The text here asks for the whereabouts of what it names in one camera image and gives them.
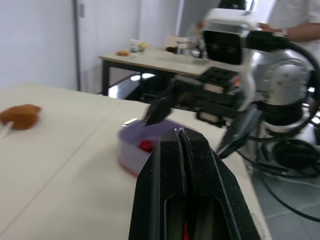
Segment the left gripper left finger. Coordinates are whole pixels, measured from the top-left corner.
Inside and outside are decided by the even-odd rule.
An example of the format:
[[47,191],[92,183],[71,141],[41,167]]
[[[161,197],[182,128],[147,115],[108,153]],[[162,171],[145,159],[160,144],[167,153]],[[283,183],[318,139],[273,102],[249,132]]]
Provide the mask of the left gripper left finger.
[[187,184],[183,147],[176,129],[164,133],[139,173],[134,193],[130,240],[182,240]]

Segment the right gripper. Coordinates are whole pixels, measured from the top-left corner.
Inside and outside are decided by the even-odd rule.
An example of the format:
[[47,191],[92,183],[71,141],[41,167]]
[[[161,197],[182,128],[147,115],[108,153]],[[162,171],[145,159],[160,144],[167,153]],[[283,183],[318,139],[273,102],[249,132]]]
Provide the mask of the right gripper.
[[192,111],[198,120],[218,128],[232,122],[215,151],[225,159],[246,143],[260,122],[262,112],[256,106],[242,112],[247,98],[239,72],[210,67],[198,77],[179,74],[173,78],[172,87],[151,102],[142,123],[159,124],[174,107]]

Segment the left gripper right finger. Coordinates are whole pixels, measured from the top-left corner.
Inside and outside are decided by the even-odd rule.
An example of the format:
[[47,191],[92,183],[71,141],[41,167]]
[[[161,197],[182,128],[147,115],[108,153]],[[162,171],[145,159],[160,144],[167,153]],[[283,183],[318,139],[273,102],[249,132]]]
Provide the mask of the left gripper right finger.
[[188,188],[191,240],[259,240],[261,236],[235,175],[199,132],[179,131]]

